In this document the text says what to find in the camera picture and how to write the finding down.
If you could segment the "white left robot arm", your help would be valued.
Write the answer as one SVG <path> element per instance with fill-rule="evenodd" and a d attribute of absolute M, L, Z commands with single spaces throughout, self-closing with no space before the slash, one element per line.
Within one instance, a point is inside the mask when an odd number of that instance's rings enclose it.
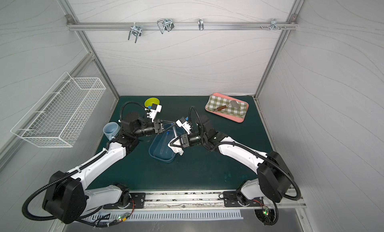
<path fill-rule="evenodd" d="M 101 152 L 83 164 L 67 171 L 58 171 L 50 177 L 49 183 L 32 193 L 22 206 L 22 214 L 31 221 L 58 219 L 65 224 L 83 219 L 85 211 L 102 208 L 107 204 L 126 205 L 129 188 L 113 184 L 90 190 L 88 186 L 113 164 L 126 157 L 137 147 L 140 138 L 166 131 L 165 124 L 174 127 L 177 123 L 157 119 L 161 105 L 146 107 L 141 116 L 137 112 L 124 115 L 130 102 L 122 105 L 119 113 L 120 127 Z"/>

